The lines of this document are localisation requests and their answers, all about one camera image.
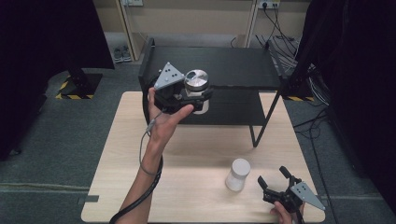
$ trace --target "floor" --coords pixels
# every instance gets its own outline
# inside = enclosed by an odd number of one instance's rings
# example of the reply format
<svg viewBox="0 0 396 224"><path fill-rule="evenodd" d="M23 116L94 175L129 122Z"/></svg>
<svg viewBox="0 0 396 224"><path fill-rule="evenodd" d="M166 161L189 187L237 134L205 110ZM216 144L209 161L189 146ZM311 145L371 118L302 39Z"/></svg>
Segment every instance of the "floor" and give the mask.
<svg viewBox="0 0 396 224"><path fill-rule="evenodd" d="M229 35L153 37L159 46L230 48L233 40ZM106 38L110 53L126 43L123 34L108 33ZM257 40L250 46L260 48ZM49 81L48 100L23 137L21 154L0 162L0 223L84 223L80 214L120 97L125 91L140 91L140 63L117 63L115 70L84 69L104 75L91 100L55 99L66 72ZM327 107L318 98L284 103L293 125L315 118ZM318 119L310 129L311 124L295 131L318 197L326 205L322 223L396 223L371 180L353 169L331 121Z"/></svg>

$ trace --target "human hand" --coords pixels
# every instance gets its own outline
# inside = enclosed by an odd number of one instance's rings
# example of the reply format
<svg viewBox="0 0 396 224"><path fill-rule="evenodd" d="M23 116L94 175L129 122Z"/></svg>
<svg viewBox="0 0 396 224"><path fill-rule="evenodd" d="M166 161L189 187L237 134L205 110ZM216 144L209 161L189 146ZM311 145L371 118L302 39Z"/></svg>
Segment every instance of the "human hand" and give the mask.
<svg viewBox="0 0 396 224"><path fill-rule="evenodd" d="M156 118L161 113L161 110L154 104L154 101L155 89L150 88L148 90L148 112L150 120ZM156 118L155 125L150 131L151 136L149 143L153 144L154 148L163 150L175 132L178 123L186 118L193 109L193 105L185 105L175 114L161 114Z"/></svg>
<svg viewBox="0 0 396 224"><path fill-rule="evenodd" d="M274 202L274 208L271 209L270 214L272 215L277 215L278 222L280 224L291 224L293 220L297 220L296 214L290 214L286 208L282 205L280 202ZM301 215L304 213L304 206L305 203L303 203L300 206L300 212Z"/></svg>

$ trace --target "wooden table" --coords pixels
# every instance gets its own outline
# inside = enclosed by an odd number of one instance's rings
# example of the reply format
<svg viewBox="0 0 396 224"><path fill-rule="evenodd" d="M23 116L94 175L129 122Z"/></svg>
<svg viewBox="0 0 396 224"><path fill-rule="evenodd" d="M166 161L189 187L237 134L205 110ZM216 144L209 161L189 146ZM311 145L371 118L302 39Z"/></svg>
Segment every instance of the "wooden table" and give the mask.
<svg viewBox="0 0 396 224"><path fill-rule="evenodd" d="M122 95L89 192L89 198L99 196L98 201L86 202L81 214L86 222L108 222L134 181L140 139L147 126L141 94L128 91ZM260 95L267 111L275 94ZM273 205L262 200L257 178L261 175L269 189L284 191L289 180L279 172L281 165L316 193L287 110L280 102L256 148L251 145L248 126L179 125L163 158L163 175L154 190L149 222L274 222L276 218L269 214ZM251 165L240 192L225 185L237 158ZM323 211L309 204L305 207L305 222L324 218Z"/></svg>

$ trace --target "yellow and black tape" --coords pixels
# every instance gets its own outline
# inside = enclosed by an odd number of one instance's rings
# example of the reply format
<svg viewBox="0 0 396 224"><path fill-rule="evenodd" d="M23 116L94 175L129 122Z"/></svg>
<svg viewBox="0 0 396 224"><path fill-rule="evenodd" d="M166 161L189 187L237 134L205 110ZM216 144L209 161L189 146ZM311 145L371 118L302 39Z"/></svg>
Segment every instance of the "yellow and black tape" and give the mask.
<svg viewBox="0 0 396 224"><path fill-rule="evenodd" d="M62 90L67 87L67 85L73 85L71 77L68 76L67 79L62 84L61 88L58 91L58 94L55 96L56 99L67 99L67 100L82 100L82 99L92 99L93 94L64 94Z"/></svg>
<svg viewBox="0 0 396 224"><path fill-rule="evenodd" d="M313 96L282 96L284 100L291 100L291 101L314 101Z"/></svg>

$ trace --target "white container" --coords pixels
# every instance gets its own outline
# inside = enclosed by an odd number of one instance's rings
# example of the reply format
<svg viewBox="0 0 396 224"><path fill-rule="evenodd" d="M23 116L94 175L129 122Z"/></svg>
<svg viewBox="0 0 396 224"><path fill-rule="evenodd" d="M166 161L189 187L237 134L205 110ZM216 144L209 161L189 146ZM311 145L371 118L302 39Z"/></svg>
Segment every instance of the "white container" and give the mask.
<svg viewBox="0 0 396 224"><path fill-rule="evenodd" d="M242 190L245 186L245 180L250 173L250 163L244 159L233 161L231 171L225 179L227 187L233 191Z"/></svg>

